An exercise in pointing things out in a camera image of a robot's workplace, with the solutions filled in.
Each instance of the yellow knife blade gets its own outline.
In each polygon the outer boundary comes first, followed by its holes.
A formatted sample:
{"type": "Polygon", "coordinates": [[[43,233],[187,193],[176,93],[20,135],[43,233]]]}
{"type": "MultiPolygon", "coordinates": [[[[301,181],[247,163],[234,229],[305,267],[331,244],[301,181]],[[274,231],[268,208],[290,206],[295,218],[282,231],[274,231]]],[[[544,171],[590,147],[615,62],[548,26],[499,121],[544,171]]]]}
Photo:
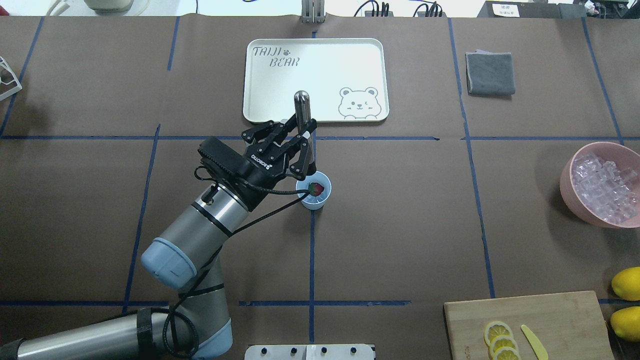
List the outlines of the yellow knife blade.
{"type": "Polygon", "coordinates": [[[522,329],[525,338],[527,338],[527,340],[529,341],[533,352],[536,353],[536,357],[538,358],[538,360],[549,360],[549,354],[547,353],[547,350],[545,350],[545,347],[542,346],[540,339],[538,339],[533,331],[531,331],[531,329],[526,325],[523,325],[520,328],[522,329]]]}

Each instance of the light blue cup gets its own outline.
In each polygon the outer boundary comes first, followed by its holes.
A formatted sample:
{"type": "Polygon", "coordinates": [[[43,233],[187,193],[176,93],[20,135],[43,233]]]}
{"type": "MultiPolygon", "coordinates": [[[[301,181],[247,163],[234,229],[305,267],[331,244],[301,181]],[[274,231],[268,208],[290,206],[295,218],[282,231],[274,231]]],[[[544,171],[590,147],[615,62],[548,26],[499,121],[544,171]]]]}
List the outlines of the light blue cup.
{"type": "Polygon", "coordinates": [[[309,210],[318,210],[322,208],[326,200],[329,199],[329,195],[331,195],[331,181],[326,175],[320,171],[316,171],[315,174],[307,176],[303,181],[296,181],[296,190],[308,189],[310,183],[318,183],[324,186],[324,191],[318,196],[309,195],[305,197],[305,199],[302,200],[302,204],[309,210]]]}

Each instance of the lemon slice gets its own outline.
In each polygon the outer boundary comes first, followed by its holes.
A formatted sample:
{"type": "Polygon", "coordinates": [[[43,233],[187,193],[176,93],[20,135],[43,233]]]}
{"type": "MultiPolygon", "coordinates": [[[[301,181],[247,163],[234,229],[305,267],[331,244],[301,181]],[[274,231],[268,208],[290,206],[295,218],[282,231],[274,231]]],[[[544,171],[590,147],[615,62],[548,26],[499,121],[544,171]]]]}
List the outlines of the lemon slice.
{"type": "Polygon", "coordinates": [[[520,360],[520,354],[512,347],[501,347],[493,355],[493,360],[520,360]]]}
{"type": "Polygon", "coordinates": [[[493,339],[500,335],[513,337],[513,331],[511,331],[509,325],[501,321],[490,322],[484,328],[484,342],[487,346],[491,345],[493,339]]]}
{"type": "Polygon", "coordinates": [[[503,347],[514,348],[516,352],[519,352],[518,343],[516,343],[515,339],[511,337],[511,335],[500,335],[493,338],[491,345],[489,346],[489,353],[493,356],[498,350],[503,347]]]}

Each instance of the lemon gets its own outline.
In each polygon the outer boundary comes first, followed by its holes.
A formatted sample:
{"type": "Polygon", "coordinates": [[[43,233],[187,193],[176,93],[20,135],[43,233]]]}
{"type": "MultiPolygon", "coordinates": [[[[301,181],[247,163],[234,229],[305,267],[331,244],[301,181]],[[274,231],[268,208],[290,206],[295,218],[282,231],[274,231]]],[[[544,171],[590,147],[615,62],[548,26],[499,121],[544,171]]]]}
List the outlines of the lemon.
{"type": "Polygon", "coordinates": [[[495,352],[493,360],[520,360],[520,354],[512,347],[502,347],[495,352]]]}
{"type": "Polygon", "coordinates": [[[509,325],[501,321],[490,322],[484,327],[484,342],[487,346],[491,345],[493,339],[500,335],[513,336],[513,331],[509,325]]]}
{"type": "Polygon", "coordinates": [[[611,280],[611,287],[617,296],[625,300],[640,300],[640,266],[619,272],[611,280]]]}
{"type": "Polygon", "coordinates": [[[493,356],[496,352],[498,352],[498,350],[503,347],[510,347],[514,348],[516,351],[520,351],[518,349],[518,344],[516,343],[515,339],[511,337],[511,335],[500,335],[493,338],[491,345],[489,345],[489,353],[491,354],[491,356],[493,356]]]}
{"type": "Polygon", "coordinates": [[[640,306],[626,307],[613,313],[611,327],[619,338],[640,342],[640,306]]]}

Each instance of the robotic arm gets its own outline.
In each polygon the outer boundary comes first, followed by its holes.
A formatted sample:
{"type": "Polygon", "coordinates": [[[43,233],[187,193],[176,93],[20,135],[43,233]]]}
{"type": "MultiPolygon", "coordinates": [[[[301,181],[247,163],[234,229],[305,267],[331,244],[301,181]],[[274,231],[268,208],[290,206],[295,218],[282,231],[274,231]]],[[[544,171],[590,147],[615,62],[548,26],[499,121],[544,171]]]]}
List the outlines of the robotic arm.
{"type": "Polygon", "coordinates": [[[279,181],[287,176],[303,180],[316,172],[310,143],[316,120],[310,117],[308,93],[296,92],[294,104],[296,113],[288,120],[269,121],[242,133],[247,144],[244,155],[215,137],[200,144],[202,166],[198,169],[206,169],[211,178],[196,176],[214,184],[154,239],[141,257],[156,279],[178,290],[176,305],[169,310],[142,309],[79,329],[14,341],[0,348],[0,360],[157,359],[164,352],[204,360],[224,354],[231,347],[232,333],[218,256],[222,245],[266,218],[240,227],[269,193],[308,193],[273,190],[279,181]],[[294,129],[297,134],[285,142],[294,129]],[[298,160],[290,163],[297,153],[298,160]]]}

